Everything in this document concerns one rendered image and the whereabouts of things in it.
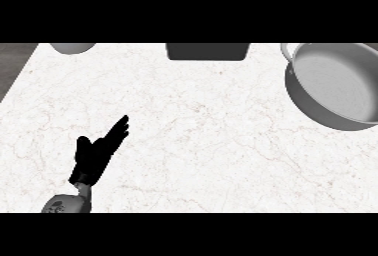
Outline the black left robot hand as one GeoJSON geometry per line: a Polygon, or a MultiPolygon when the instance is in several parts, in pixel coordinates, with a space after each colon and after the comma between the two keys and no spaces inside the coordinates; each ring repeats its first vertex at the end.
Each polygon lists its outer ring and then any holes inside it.
{"type": "Polygon", "coordinates": [[[107,169],[113,155],[129,136],[129,116],[125,115],[110,132],[95,142],[86,136],[77,139],[76,167],[70,176],[70,183],[94,186],[107,169]]]}

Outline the dark grey tray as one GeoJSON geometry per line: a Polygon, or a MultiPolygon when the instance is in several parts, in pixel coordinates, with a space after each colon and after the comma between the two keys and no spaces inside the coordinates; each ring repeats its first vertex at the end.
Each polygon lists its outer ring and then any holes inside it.
{"type": "Polygon", "coordinates": [[[171,60],[241,61],[246,59],[249,43],[168,43],[171,60]]]}

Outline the grey metal pot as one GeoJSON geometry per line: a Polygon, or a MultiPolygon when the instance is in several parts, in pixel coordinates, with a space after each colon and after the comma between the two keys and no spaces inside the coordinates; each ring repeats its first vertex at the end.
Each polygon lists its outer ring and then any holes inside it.
{"type": "Polygon", "coordinates": [[[378,126],[378,51],[364,43],[302,43],[289,61],[286,86],[305,115],[342,131],[378,126]]]}

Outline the pale grey bowl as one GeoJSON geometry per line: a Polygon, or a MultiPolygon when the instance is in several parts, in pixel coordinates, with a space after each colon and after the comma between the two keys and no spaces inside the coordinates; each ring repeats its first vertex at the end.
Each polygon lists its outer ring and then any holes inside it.
{"type": "Polygon", "coordinates": [[[54,49],[67,55],[85,53],[95,43],[52,43],[54,49]]]}

